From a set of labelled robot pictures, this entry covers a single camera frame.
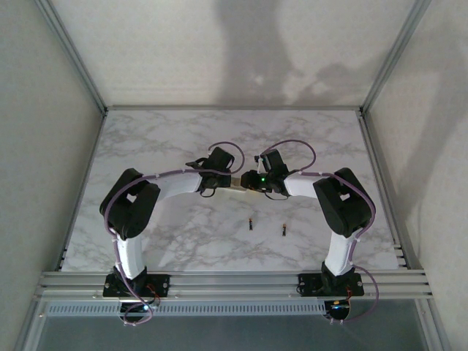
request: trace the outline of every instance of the ventilation grille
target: ventilation grille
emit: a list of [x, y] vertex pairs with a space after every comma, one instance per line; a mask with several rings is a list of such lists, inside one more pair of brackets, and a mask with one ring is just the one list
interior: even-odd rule
[[[324, 314], [323, 301], [307, 302], [162, 302], [154, 316], [274, 316]], [[48, 316], [115, 316], [120, 314], [117, 302], [50, 303]]]

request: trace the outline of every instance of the white wall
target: white wall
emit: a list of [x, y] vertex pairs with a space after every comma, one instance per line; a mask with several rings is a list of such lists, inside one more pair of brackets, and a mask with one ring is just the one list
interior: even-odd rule
[[468, 2], [433, 0], [371, 109], [399, 216], [468, 350]]
[[53, 268], [99, 113], [32, 0], [1, 2], [0, 348]]
[[414, 0], [53, 0], [108, 105], [360, 105]]

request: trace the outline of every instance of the white marble surface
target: white marble surface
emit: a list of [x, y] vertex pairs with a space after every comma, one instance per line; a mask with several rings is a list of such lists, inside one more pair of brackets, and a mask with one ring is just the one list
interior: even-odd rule
[[[206, 155], [220, 140], [236, 142], [253, 156], [279, 140], [297, 138], [317, 151], [317, 171], [351, 168], [377, 207], [377, 218], [355, 252], [367, 268], [398, 264], [377, 186], [353, 111], [111, 111], [81, 203], [63, 271], [108, 271], [114, 263], [99, 204], [123, 170], [160, 173]], [[233, 169], [240, 162], [236, 155]], [[289, 169], [311, 158], [299, 144], [279, 147]], [[248, 218], [254, 230], [249, 231]], [[287, 235], [282, 236], [282, 224]], [[219, 189], [203, 199], [185, 194], [156, 204], [143, 234], [144, 259], [155, 271], [286, 271], [319, 269], [328, 252], [330, 229], [316, 200], [271, 201], [254, 192]]]

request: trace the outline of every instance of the marble tabletop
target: marble tabletop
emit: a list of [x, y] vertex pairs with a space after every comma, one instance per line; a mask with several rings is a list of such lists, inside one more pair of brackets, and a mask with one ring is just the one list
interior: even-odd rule
[[[376, 221], [358, 244], [355, 263], [397, 269], [393, 239], [354, 111], [119, 110], [110, 111], [105, 122], [62, 270], [112, 268], [112, 244], [99, 204], [125, 169], [142, 173], [178, 169], [206, 156], [210, 144], [230, 140], [246, 154], [240, 177], [256, 169], [254, 155], [290, 138], [314, 146], [317, 162], [311, 170], [349, 167], [375, 202]], [[225, 150], [235, 155], [236, 168], [241, 159], [237, 151], [231, 146]], [[290, 170], [312, 157], [301, 144], [284, 144], [279, 150]], [[218, 189], [212, 198], [184, 194], [157, 203], [142, 235], [150, 271], [290, 271], [320, 269], [331, 231], [316, 200], [272, 201], [255, 192]]]

